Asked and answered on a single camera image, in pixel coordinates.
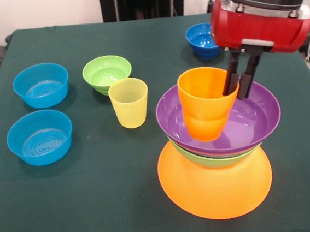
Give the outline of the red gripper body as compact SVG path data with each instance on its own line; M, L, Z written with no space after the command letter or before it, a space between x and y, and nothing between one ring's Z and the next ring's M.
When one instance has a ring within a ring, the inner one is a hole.
M310 7L277 11L251 7L232 0L215 0L211 34L219 47L262 46L270 52L294 52L310 30Z

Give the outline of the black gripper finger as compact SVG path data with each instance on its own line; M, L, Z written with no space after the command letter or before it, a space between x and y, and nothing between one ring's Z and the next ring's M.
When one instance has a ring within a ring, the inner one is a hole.
M224 96L228 96L231 93L233 93L238 86L239 75L238 75L237 69L238 69L240 54L241 54L241 51L239 49L230 50L230 58L229 58L229 64L227 68L225 86L223 88Z
M250 54L248 59L247 67L244 73L240 76L239 80L239 91L237 98L246 99L249 97L251 86L253 84L254 75L256 73L256 69L260 63L260 53Z

